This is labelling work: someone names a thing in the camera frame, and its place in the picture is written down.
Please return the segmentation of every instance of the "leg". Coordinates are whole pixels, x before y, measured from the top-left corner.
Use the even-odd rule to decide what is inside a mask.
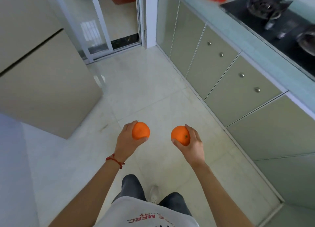
[[[147,201],[144,196],[143,188],[135,175],[127,175],[123,178],[121,192],[115,197],[113,202],[122,196],[130,196],[142,201]]]
[[[159,203],[159,205],[177,211],[179,213],[192,216],[185,203],[184,198],[181,194],[177,192],[169,194]]]

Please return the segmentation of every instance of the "white sneaker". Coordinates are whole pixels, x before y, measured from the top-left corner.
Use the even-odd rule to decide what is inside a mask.
[[[159,198],[160,198],[160,189],[157,185],[154,185],[152,186],[150,190],[149,202],[157,205]]]

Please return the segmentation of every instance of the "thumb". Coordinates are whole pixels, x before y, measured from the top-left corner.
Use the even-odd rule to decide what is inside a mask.
[[[149,138],[143,137],[137,140],[137,145],[140,146],[141,144],[145,143]]]
[[[183,151],[183,149],[185,148],[185,146],[176,139],[171,139],[171,141],[180,151]]]

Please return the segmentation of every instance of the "glass door frame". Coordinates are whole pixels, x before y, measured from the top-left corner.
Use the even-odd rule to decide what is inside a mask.
[[[84,40],[84,37],[80,34],[80,27],[78,27],[74,21],[74,18],[72,17],[71,13],[69,12],[69,10],[67,9],[67,6],[64,2],[64,0],[57,0],[57,2],[59,3],[62,12],[64,13],[66,19],[69,22],[69,25],[71,27],[71,29],[73,30],[77,40],[80,43],[80,46],[82,48],[82,51],[84,52],[86,59],[83,60],[85,62],[85,64],[89,64],[92,63],[94,61],[96,61],[97,59],[107,56],[109,54],[115,53],[115,52],[119,52],[121,50],[136,46],[136,45],[144,45],[144,28],[143,28],[143,0],[136,0],[136,7],[137,7],[137,22],[138,22],[138,33],[139,33],[139,42],[135,43],[135,44],[131,44],[125,47],[122,47],[120,49],[117,50],[113,50],[112,47],[112,43],[108,34],[108,30],[106,27],[106,23],[104,20],[104,16],[100,7],[100,3],[99,0],[92,0],[96,14],[97,14],[97,18],[99,19],[99,23],[101,26],[101,31],[104,34],[105,37],[105,41],[107,44],[108,49],[104,50],[104,51],[100,51],[97,52],[95,54],[91,54],[89,49],[88,49],[88,45],[86,43],[86,41]]]

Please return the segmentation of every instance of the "red string bracelet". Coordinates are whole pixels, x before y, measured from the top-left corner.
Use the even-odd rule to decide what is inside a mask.
[[[114,157],[115,157],[115,153],[113,153],[111,156],[109,156],[108,158],[106,158],[105,161],[107,161],[107,160],[116,161],[116,162],[120,165],[120,169],[122,169],[122,167],[123,167],[123,165],[124,165],[125,163],[122,163],[122,162],[117,161],[117,160],[114,158]]]

